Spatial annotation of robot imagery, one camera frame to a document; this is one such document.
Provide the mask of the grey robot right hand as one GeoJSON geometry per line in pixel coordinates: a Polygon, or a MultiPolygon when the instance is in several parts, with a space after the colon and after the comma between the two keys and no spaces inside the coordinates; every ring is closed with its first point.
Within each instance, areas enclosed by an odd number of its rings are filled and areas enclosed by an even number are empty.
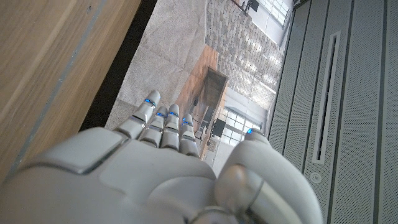
{"type": "Polygon", "coordinates": [[[219,174],[189,114],[152,91],[113,130],[91,128],[1,185],[2,223],[322,223],[306,178],[251,128],[219,174]]]}

